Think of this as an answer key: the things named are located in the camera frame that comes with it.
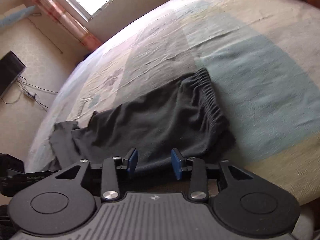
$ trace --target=television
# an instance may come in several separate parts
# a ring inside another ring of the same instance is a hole
[[[0,98],[4,96],[25,68],[26,66],[12,51],[0,60]]]

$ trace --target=mattress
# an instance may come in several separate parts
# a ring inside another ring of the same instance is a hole
[[[171,0],[81,62],[57,95],[25,163],[53,158],[56,122],[87,125],[184,73],[207,68],[236,147],[224,158],[291,192],[320,196],[320,11],[298,0]]]

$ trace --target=curtain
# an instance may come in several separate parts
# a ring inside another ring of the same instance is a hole
[[[56,0],[32,0],[54,22],[75,36],[89,51],[102,45],[92,33],[75,20]]]

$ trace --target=bed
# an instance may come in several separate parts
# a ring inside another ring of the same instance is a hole
[[[171,0],[77,66],[37,132],[26,171],[54,158],[54,123],[84,127],[94,110],[205,67],[236,138],[224,158],[307,203],[320,196],[319,26],[319,9],[298,0]]]

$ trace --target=black device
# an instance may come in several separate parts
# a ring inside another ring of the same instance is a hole
[[[26,174],[21,161],[0,155],[0,189],[13,195],[8,213],[18,230],[11,239],[294,239],[300,207],[289,192],[227,160],[206,164],[177,149],[171,160],[176,178],[190,180],[187,194],[123,191],[137,165],[135,148],[100,165],[81,160]],[[215,197],[208,179],[217,180]]]
[[[0,98],[4,96],[25,68],[26,66],[12,51],[0,59]]]

